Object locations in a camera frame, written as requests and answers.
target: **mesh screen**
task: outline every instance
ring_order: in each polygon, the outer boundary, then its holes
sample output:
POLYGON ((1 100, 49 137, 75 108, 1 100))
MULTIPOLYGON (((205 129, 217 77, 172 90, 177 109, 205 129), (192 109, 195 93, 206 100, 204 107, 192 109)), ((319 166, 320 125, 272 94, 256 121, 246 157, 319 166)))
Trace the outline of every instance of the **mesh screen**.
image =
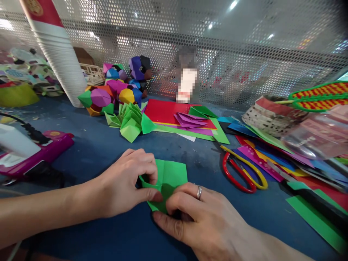
MULTIPOLYGON (((348 66, 344 1, 54 0, 73 46, 97 65, 151 58, 149 93, 175 97, 177 50, 196 47, 201 102, 247 109, 348 66)), ((0 0, 1 49, 34 46, 19 1, 0 0)))

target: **left hand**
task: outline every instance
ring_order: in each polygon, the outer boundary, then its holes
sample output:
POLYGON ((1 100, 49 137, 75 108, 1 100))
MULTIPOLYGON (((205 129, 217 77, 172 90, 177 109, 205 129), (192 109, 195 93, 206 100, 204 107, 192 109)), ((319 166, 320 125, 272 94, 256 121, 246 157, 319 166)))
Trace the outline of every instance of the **left hand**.
POLYGON ((104 218, 127 212, 144 201, 163 201, 162 194, 154 188, 137 189, 138 176, 149 175, 150 184, 157 183, 157 166, 152 153, 144 149, 126 150, 105 172, 91 180, 99 187, 98 202, 104 218))

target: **stack of paper cups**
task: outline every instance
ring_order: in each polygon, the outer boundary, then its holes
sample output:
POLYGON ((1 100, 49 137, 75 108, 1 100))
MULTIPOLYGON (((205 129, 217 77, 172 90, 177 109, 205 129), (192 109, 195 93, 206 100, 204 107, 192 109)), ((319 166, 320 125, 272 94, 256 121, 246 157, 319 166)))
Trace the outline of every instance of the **stack of paper cups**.
POLYGON ((52 0, 20 0, 29 24, 66 95, 75 107, 87 82, 52 0))

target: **ring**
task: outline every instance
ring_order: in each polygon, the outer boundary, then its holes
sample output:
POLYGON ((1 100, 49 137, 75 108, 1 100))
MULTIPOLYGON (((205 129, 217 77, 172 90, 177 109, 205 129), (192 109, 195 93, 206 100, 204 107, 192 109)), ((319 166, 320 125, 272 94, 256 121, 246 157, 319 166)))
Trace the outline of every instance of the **ring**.
POLYGON ((202 187, 198 186, 197 199, 200 200, 200 195, 202 194, 202 187))

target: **hand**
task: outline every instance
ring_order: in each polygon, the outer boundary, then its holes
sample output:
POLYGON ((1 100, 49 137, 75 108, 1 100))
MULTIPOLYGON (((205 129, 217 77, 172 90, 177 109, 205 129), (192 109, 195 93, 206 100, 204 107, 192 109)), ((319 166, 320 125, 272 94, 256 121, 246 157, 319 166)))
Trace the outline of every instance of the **hand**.
POLYGON ((99 187, 98 202, 103 203, 103 217, 127 212, 144 201, 163 201, 158 190, 135 187, 138 176, 143 174, 149 175, 150 184, 157 183, 158 173, 154 155, 145 153, 143 149, 128 149, 105 172, 91 181, 99 187))
POLYGON ((156 211, 154 221, 169 235, 192 247, 200 261, 258 260, 262 257, 260 234, 244 221, 231 203, 222 194, 204 187, 198 200, 197 191, 197 185, 186 183, 176 188, 167 200, 168 214, 179 209, 182 220, 156 211))

